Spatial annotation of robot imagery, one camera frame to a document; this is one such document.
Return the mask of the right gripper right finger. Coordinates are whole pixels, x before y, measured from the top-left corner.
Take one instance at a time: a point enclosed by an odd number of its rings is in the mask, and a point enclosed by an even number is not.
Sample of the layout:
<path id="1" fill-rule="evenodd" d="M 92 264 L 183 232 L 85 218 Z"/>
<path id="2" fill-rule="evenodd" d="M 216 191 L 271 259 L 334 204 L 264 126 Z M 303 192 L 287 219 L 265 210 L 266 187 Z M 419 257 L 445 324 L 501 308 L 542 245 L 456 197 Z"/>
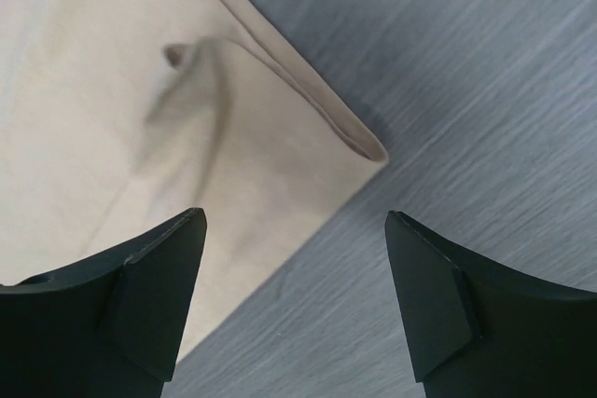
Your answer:
<path id="1" fill-rule="evenodd" d="M 428 397 L 592 397 L 596 295 L 508 268 L 402 212 L 385 238 Z"/>

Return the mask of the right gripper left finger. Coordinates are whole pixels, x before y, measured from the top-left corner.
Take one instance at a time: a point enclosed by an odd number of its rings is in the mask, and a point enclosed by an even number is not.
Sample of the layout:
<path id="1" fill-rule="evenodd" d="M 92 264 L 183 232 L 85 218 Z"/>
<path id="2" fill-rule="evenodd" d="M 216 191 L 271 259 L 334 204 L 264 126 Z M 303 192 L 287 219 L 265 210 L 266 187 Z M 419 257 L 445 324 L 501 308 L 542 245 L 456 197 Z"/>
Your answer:
<path id="1" fill-rule="evenodd" d="M 158 397 L 174 376 L 207 222 L 146 233 L 1 289 L 5 397 Z"/>

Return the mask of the beige t shirt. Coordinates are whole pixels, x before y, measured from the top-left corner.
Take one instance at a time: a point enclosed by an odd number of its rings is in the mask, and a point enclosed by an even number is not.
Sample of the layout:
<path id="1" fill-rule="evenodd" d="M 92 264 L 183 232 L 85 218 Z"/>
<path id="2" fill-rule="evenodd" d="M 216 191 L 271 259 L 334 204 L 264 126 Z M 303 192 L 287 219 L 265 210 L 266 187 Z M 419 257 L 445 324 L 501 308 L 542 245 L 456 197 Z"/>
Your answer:
<path id="1" fill-rule="evenodd" d="M 387 163 L 248 0 L 1 0 L 1 278 L 190 207 L 188 355 Z"/>

